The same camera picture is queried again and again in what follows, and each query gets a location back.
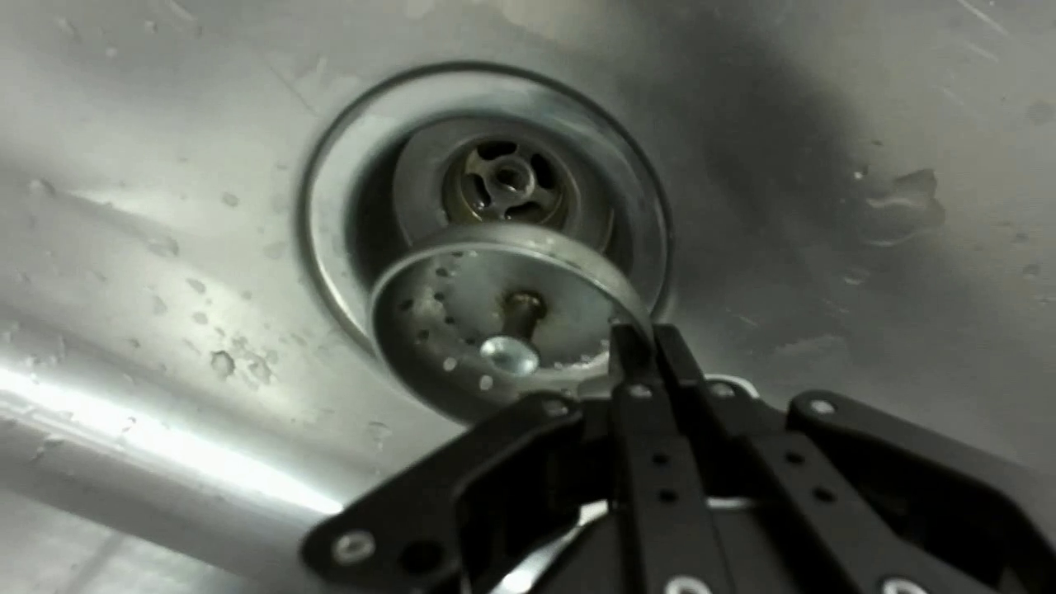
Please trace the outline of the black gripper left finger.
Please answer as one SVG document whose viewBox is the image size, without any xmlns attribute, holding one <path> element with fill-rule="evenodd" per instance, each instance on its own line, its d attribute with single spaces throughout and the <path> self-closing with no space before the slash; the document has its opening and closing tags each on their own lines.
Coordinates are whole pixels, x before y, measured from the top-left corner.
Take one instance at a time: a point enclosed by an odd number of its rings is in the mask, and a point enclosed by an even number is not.
<svg viewBox="0 0 1056 594">
<path fill-rule="evenodd" d="M 530 392 L 481 418 L 300 544 L 333 594 L 488 594 L 541 549 L 530 594 L 726 594 L 693 430 L 704 388 L 682 337 L 615 334 L 605 400 Z"/>
</svg>

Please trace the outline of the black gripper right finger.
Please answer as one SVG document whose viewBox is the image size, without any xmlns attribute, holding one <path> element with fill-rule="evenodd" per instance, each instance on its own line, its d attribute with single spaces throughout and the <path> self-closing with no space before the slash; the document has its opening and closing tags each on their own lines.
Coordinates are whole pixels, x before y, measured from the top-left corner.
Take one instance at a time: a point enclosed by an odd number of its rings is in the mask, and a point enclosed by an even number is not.
<svg viewBox="0 0 1056 594">
<path fill-rule="evenodd" d="M 778 414 L 708 380 L 673 327 L 657 362 L 712 479 L 790 522 L 813 594 L 1056 594 L 1046 474 L 829 391 Z"/>
</svg>

